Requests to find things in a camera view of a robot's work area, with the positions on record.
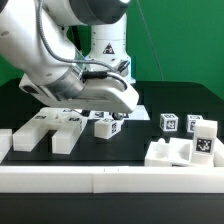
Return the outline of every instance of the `black tabletop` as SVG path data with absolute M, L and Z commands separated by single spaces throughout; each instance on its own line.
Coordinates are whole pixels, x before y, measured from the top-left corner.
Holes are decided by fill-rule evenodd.
M 32 96 L 18 88 L 19 80 L 11 80 L 0 87 L 0 128 L 15 132 L 44 107 Z M 129 165 L 143 166 L 151 141 L 163 137 L 192 138 L 186 131 L 187 114 L 200 114 L 204 119 L 219 122 L 218 137 L 222 140 L 224 101 L 204 86 L 195 83 L 137 82 L 136 90 L 150 121 L 125 121 L 122 131 L 109 140 L 94 137 L 94 122 L 88 124 L 70 155 L 52 154 L 49 133 L 32 152 L 14 152 L 13 147 L 1 165 Z M 163 132 L 159 127 L 161 113 L 175 113 L 179 117 L 178 131 Z

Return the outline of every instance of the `black table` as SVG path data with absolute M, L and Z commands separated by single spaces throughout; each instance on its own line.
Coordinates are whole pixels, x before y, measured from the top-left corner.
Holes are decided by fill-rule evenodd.
M 0 87 L 0 128 L 16 131 L 44 105 L 18 89 L 19 80 Z M 125 121 L 122 131 L 106 141 L 93 137 L 93 121 L 71 155 L 52 155 L 49 132 L 31 153 L 11 149 L 4 166 L 143 166 L 150 142 L 161 137 L 192 138 L 186 115 L 201 114 L 219 122 L 223 141 L 224 101 L 194 83 L 137 82 L 139 104 L 150 121 Z M 175 113 L 179 128 L 164 133 L 161 113 Z M 0 194 L 2 223 L 222 223 L 223 194 Z

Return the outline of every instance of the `white box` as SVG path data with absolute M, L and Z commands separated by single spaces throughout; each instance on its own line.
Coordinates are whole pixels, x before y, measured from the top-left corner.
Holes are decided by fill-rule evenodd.
M 187 132 L 194 133 L 196 120 L 203 120 L 201 115 L 187 115 Z
M 160 127 L 163 131 L 177 131 L 178 117 L 175 114 L 161 114 Z
M 95 122 L 94 136 L 97 138 L 109 139 L 121 131 L 123 120 L 114 120 L 113 118 L 105 118 Z

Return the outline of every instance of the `white plastic part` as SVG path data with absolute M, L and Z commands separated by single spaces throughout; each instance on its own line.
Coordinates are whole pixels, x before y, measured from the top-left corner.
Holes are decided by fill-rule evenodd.
M 73 13 L 69 0 L 45 0 L 45 8 L 58 25 L 84 25 Z
M 100 25 L 91 27 L 91 51 L 86 56 L 89 60 L 103 61 L 112 67 L 118 68 L 122 61 L 129 61 L 131 58 L 126 52 L 126 29 L 127 15 L 116 23 L 110 25 Z M 94 65 L 94 70 L 105 70 L 105 68 Z M 131 64 L 125 69 L 121 76 L 129 83 L 135 83 L 131 77 Z
M 75 58 L 74 45 L 46 12 L 43 11 L 42 17 L 43 30 L 54 53 L 63 58 Z M 0 54 L 23 70 L 34 84 L 50 84 L 71 66 L 54 59 L 40 41 L 34 0 L 8 1 L 0 13 L 0 21 Z
M 88 80 L 80 95 L 72 100 L 54 101 L 46 97 L 29 78 L 24 75 L 20 86 L 32 86 L 39 94 L 32 94 L 43 104 L 55 108 L 75 108 L 95 111 L 111 111 L 119 113 L 131 113 L 138 102 L 138 93 L 127 83 L 124 90 L 123 84 L 113 79 Z
M 70 154 L 83 131 L 83 120 L 87 118 L 70 117 L 52 137 L 52 152 Z
M 194 133 L 196 120 L 203 120 L 201 115 L 187 115 L 187 132 Z
M 178 117 L 175 114 L 161 114 L 160 128 L 167 132 L 177 131 Z
M 0 163 L 12 146 L 12 130 L 0 129 Z
M 169 161 L 169 151 L 169 144 L 151 142 L 145 156 L 145 166 L 172 166 Z
M 1 166 L 0 182 L 0 193 L 224 193 L 223 168 L 210 167 Z
M 97 138 L 109 139 L 121 131 L 124 120 L 104 118 L 94 124 L 94 136 Z
M 203 162 L 208 156 L 213 156 L 217 129 L 217 121 L 196 121 L 192 160 Z
M 213 154 L 201 156 L 195 153 L 192 140 L 170 138 L 169 143 L 151 142 L 145 166 L 213 167 L 213 158 Z
M 52 152 L 69 154 L 87 124 L 87 118 L 67 108 L 43 108 L 13 135 L 15 151 L 30 152 L 49 130 Z

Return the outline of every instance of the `white block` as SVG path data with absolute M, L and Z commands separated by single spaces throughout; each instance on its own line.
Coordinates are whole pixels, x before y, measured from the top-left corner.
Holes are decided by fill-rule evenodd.
M 14 151 L 30 152 L 48 132 L 46 121 L 49 119 L 46 112 L 39 112 L 14 133 Z
M 84 129 L 84 123 L 82 118 L 69 117 L 52 137 L 52 152 L 70 154 Z
M 101 119 L 94 124 L 94 136 L 103 139 L 109 139 L 121 131 L 123 120 L 114 120 L 112 118 Z
M 203 120 L 201 115 L 187 115 L 187 132 L 194 133 L 196 120 Z
M 161 114 L 160 127 L 163 131 L 177 131 L 178 117 L 175 114 Z
M 12 130 L 1 129 L 0 130 L 0 163 L 5 158 L 11 146 L 12 146 Z
M 217 121 L 196 120 L 194 134 L 203 138 L 216 138 L 217 126 Z
M 216 135 L 217 121 L 197 120 L 194 131 L 193 153 L 212 156 Z
M 105 167 L 104 172 L 94 174 L 93 193 L 122 193 L 129 191 L 128 167 Z
M 30 152 L 49 130 L 56 130 L 53 153 L 69 154 L 87 124 L 87 118 L 68 108 L 42 108 L 13 135 L 15 151 Z
M 192 165 L 211 166 L 211 164 L 213 164 L 216 135 L 216 121 L 196 121 L 191 156 Z

